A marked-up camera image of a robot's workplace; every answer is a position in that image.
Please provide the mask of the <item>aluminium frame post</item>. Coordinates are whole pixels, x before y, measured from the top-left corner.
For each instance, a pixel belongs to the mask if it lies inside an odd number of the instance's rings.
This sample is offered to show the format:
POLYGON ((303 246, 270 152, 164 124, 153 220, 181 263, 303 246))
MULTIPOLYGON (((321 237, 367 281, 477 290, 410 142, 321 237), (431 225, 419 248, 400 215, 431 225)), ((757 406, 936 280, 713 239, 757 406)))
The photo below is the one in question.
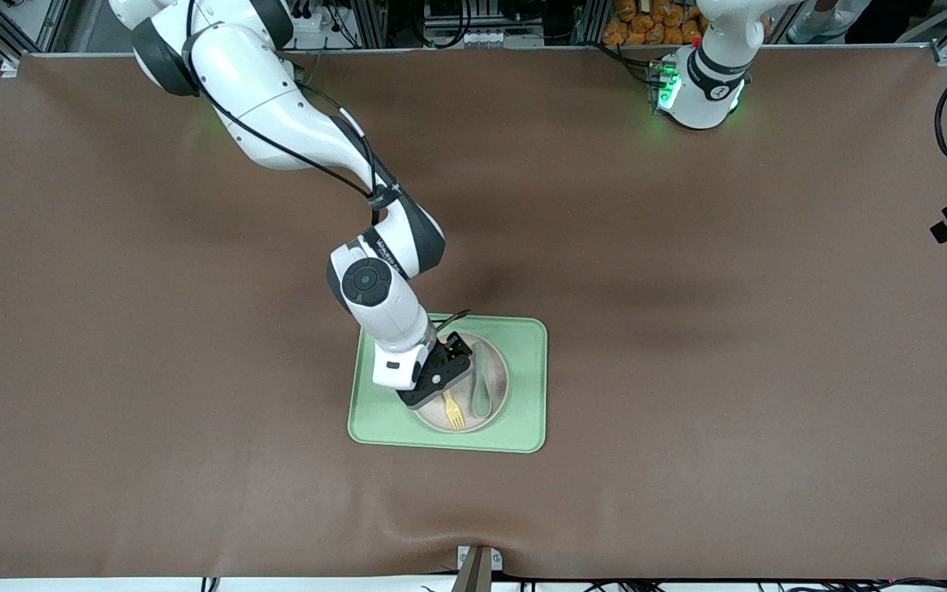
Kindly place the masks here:
POLYGON ((390 0, 349 0, 362 49, 386 49, 390 0))

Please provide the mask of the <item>grey metal mount bracket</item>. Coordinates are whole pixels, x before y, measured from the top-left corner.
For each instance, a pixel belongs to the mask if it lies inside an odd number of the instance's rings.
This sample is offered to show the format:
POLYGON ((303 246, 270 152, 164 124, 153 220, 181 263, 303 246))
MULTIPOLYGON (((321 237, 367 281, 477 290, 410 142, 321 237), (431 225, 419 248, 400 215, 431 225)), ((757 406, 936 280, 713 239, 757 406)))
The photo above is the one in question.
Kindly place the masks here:
POLYGON ((493 574, 502 572, 502 552, 488 546, 459 546, 458 574, 451 592, 492 592, 493 574))

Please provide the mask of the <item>beige round plate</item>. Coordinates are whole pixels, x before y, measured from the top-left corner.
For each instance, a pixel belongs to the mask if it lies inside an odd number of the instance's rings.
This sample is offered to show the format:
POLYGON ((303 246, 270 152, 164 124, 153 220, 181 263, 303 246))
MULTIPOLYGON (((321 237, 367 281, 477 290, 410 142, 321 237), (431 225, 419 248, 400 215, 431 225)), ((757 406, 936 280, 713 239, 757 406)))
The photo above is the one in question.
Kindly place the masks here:
POLYGON ((489 423, 492 423, 496 419, 496 416, 502 412, 502 408, 505 405, 506 397, 508 390, 510 389, 510 374, 508 374, 506 363, 495 345, 490 344, 484 338, 462 332, 461 336, 466 341, 466 344, 470 346, 471 351, 474 355, 474 344, 477 341, 483 340, 486 344, 486 348, 489 355, 489 363, 487 367, 487 379, 488 385, 490 386, 490 394, 492 394, 492 413, 488 419, 477 419, 474 416, 474 412, 471 409, 471 387, 474 385, 474 363, 473 371, 469 377, 459 382, 458 385, 455 385, 450 388, 452 396, 455 400, 458 401, 460 408, 464 414, 466 430, 463 432, 456 432, 452 430, 450 421, 445 415, 445 406, 442 395, 435 398, 435 400, 429 401, 424 408, 418 409, 414 412, 416 417, 420 419, 421 423, 425 424, 430 428, 435 428, 435 430, 442 433, 470 433, 478 430, 479 428, 484 428, 488 426, 489 423))

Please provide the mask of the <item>person in dark clothes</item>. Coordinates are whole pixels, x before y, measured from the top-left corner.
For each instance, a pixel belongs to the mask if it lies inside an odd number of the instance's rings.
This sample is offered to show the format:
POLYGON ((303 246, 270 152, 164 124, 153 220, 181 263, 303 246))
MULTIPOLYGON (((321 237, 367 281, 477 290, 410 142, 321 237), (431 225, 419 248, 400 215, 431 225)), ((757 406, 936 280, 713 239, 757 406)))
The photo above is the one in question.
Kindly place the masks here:
POLYGON ((786 33, 792 44, 842 36, 845 44, 894 44, 911 20, 928 14, 935 0, 869 0, 860 14, 844 11, 846 0, 816 0, 786 33))

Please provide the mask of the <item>light green rectangular tray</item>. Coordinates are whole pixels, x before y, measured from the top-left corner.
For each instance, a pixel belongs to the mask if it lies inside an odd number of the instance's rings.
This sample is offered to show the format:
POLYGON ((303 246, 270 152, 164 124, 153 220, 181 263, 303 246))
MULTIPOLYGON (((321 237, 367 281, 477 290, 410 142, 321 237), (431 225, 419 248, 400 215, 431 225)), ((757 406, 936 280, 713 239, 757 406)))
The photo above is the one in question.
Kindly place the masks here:
POLYGON ((480 336, 499 349, 510 389, 496 419, 470 433, 442 433, 421 423, 398 394, 372 381, 373 343, 358 335, 347 431, 363 445, 435 447, 531 454, 547 434, 547 330, 537 319, 470 315, 447 327, 480 336))

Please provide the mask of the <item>green plastic spoon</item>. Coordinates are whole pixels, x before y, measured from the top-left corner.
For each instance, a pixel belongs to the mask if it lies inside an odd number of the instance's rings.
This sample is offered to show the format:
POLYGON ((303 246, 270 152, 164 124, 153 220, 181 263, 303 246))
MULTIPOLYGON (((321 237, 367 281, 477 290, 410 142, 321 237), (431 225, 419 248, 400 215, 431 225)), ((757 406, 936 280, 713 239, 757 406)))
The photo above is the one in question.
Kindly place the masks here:
POLYGON ((492 394, 487 379, 489 355, 487 345, 479 340, 473 346, 473 387, 471 387, 471 409, 477 419, 488 419, 492 413, 492 394))

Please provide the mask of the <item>orange bread rolls pile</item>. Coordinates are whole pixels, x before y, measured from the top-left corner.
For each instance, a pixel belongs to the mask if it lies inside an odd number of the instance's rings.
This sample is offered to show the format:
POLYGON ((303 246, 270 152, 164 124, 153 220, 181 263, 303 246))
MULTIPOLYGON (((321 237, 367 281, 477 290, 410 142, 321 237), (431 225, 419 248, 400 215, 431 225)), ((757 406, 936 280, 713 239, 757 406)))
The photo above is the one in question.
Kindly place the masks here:
POLYGON ((698 44, 708 19, 695 0, 610 0, 601 44, 698 44))

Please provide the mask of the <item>brown table mat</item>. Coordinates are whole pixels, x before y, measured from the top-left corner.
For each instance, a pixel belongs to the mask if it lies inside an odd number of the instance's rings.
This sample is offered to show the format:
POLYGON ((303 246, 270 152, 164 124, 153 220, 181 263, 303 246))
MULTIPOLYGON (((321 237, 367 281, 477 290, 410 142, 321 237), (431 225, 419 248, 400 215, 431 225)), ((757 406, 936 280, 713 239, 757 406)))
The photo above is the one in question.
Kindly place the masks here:
POLYGON ((323 58, 440 222, 424 306, 541 320, 531 454, 347 433, 356 192, 134 58, 0 80, 0 577, 947 580, 947 68, 768 49, 709 132, 598 50, 323 58))

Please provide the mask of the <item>white connector strip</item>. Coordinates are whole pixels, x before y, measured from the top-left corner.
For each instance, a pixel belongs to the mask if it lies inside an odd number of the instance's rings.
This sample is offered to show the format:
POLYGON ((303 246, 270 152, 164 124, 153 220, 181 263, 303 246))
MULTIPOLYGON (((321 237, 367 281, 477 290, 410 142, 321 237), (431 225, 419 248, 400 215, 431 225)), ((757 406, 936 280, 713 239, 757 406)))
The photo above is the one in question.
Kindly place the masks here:
POLYGON ((541 36, 506 30, 475 30, 464 35, 462 49, 535 49, 545 45, 541 36))

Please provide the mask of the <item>white power strip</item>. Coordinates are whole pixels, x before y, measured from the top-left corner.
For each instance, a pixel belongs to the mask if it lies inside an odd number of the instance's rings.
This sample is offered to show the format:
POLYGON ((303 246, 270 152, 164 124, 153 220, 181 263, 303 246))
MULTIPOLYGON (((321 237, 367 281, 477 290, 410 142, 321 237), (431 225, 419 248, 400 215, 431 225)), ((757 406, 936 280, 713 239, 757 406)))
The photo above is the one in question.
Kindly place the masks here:
POLYGON ((337 31, 337 19, 323 3, 298 3, 292 8, 293 31, 296 35, 326 35, 337 31))

